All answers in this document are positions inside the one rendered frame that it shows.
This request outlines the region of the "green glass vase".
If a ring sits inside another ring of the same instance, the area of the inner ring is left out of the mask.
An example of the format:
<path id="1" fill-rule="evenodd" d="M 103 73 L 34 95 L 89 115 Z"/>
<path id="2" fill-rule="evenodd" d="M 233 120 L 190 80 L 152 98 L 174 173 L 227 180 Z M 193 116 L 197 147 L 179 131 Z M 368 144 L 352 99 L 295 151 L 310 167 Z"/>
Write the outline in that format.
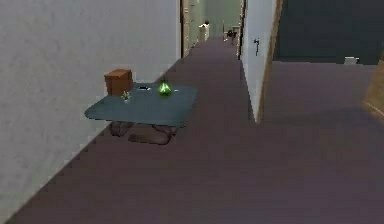
<path id="1" fill-rule="evenodd" d="M 172 94 L 172 89 L 169 87 L 168 82 L 163 79 L 158 87 L 158 94 L 161 97 L 169 97 Z"/>

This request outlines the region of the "dark teal low table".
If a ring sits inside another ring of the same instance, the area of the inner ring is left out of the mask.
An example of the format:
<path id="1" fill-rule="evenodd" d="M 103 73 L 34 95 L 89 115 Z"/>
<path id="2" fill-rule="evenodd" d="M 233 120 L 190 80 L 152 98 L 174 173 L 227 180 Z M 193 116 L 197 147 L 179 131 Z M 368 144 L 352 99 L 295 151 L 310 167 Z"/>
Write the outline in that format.
<path id="1" fill-rule="evenodd" d="M 148 86 L 150 90 L 138 90 L 140 86 Z M 87 108 L 84 115 L 88 119 L 110 121 L 110 133 L 118 137 L 124 136 L 135 124 L 150 125 L 164 136 L 156 140 L 154 137 L 131 134 L 129 140 L 166 145 L 179 128 L 186 126 L 198 90 L 191 86 L 171 85 L 172 94 L 161 97 L 158 87 L 157 83 L 136 83 L 129 92 L 129 102 L 125 103 L 121 96 L 108 95 Z"/>

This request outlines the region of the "brown box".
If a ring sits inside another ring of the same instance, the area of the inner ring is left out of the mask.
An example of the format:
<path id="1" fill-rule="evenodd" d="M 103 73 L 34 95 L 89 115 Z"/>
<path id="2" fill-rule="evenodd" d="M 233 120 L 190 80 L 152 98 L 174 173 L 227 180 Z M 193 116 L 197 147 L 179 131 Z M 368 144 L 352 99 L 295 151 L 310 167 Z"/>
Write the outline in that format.
<path id="1" fill-rule="evenodd" d="M 107 93 L 112 96 L 121 96 L 124 91 L 130 91 L 134 82 L 129 69 L 115 69 L 104 76 Z"/>

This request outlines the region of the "white bin with dark lid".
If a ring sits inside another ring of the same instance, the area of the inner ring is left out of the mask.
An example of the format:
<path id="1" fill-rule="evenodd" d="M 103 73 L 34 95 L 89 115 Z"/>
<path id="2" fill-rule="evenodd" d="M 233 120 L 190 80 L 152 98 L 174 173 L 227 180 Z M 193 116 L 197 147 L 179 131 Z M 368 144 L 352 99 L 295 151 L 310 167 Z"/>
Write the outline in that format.
<path id="1" fill-rule="evenodd" d="M 199 40 L 204 42 L 209 38 L 209 28 L 210 23 L 208 20 L 205 20 L 200 26 L 199 26 Z"/>

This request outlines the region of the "white room door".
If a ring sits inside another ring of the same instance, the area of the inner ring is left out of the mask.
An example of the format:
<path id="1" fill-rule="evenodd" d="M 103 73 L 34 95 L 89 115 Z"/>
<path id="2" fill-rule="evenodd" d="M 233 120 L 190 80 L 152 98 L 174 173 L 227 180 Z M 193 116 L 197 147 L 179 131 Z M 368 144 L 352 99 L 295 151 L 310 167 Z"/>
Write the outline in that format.
<path id="1" fill-rule="evenodd" d="M 262 101 L 283 2 L 284 0 L 246 0 L 241 61 L 250 99 L 250 117 L 256 124 L 262 117 Z M 254 39 L 260 39 L 258 56 L 255 56 Z"/>

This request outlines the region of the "brown wooden furniture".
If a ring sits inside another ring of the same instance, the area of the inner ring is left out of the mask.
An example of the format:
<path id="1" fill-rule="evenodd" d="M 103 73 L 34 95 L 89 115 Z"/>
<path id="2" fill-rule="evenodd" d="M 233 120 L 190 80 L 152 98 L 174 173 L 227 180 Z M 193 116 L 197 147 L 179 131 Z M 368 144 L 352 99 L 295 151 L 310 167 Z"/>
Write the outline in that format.
<path id="1" fill-rule="evenodd" d="M 384 122 L 384 52 L 378 60 L 363 105 L 373 116 Z"/>

